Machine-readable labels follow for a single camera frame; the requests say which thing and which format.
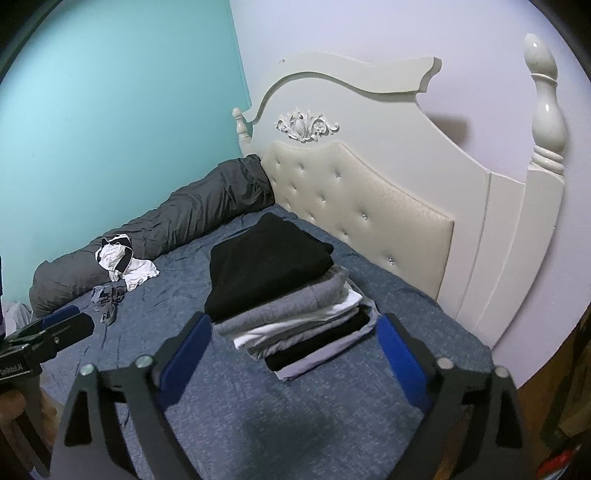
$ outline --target folded gray shirt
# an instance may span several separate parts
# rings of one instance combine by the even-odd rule
[[[302,288],[214,324],[213,328],[220,335],[233,335],[279,322],[285,317],[323,309],[336,302],[348,276],[346,268],[333,265],[324,275]]]

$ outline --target wooden furniture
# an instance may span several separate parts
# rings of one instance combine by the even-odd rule
[[[441,69],[435,57],[280,60],[252,108],[233,111],[239,143],[261,157],[281,206],[420,288],[493,347],[540,269],[564,190],[556,62],[532,34],[524,56],[538,92],[525,183],[484,168],[421,112],[417,94]]]

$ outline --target folded black shirt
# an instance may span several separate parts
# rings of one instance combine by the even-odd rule
[[[212,248],[205,313],[221,322],[324,275],[333,246],[266,213],[246,232]]]
[[[368,322],[369,317],[367,313],[360,309],[359,313],[355,314],[341,325],[337,325],[336,327],[319,333],[303,342],[296,343],[285,350],[269,355],[265,358],[265,363],[270,370],[277,372],[282,368],[287,367],[287,365],[291,365],[292,363],[303,359],[305,356],[310,355],[329,343],[356,332]]]

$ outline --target carved floral ornament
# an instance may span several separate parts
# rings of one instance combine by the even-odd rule
[[[275,128],[301,143],[317,142],[319,137],[339,131],[339,124],[331,124],[322,113],[314,116],[308,110],[302,113],[299,108],[287,116],[280,115]]]

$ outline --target lavender wall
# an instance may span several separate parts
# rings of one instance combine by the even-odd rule
[[[435,55],[441,72],[419,97],[423,111],[485,167],[525,180],[534,83],[527,33],[553,51],[569,130],[566,193],[550,251],[512,325],[494,349],[521,385],[558,349],[591,300],[591,83],[547,19],[527,0],[365,0],[297,4],[230,0],[251,96],[286,55],[323,50],[364,61]]]

